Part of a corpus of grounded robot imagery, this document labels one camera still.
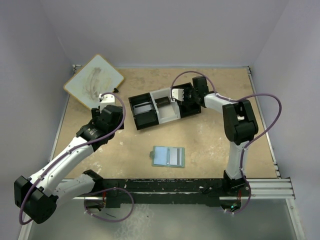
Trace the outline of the card with magnetic stripe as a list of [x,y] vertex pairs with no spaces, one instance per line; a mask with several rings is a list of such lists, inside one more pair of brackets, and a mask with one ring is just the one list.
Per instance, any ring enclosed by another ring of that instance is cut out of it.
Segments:
[[168,164],[174,167],[182,167],[184,164],[184,148],[170,147],[168,149]]

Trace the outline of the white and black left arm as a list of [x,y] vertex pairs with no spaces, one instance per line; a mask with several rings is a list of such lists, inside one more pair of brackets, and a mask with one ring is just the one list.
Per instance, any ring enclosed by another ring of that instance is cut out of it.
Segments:
[[14,202],[19,207],[19,223],[23,214],[42,224],[65,202],[80,195],[98,196],[103,191],[103,177],[86,170],[77,178],[63,179],[83,160],[111,140],[117,130],[124,128],[126,109],[106,105],[91,110],[92,119],[83,125],[67,147],[46,166],[30,177],[20,176],[14,182]]

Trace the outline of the green leather card holder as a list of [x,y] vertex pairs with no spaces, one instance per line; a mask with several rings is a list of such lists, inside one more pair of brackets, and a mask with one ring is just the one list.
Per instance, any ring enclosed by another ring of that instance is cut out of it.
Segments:
[[149,153],[153,167],[184,168],[185,148],[172,146],[154,146]]

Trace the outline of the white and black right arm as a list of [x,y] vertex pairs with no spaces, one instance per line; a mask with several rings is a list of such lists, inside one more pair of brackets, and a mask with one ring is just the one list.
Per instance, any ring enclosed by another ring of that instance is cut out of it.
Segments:
[[222,114],[224,134],[229,140],[229,157],[223,172],[222,190],[228,196],[235,195],[246,185],[247,148],[259,131],[250,101],[234,100],[209,91],[203,76],[192,79],[192,88],[184,96],[203,108]]

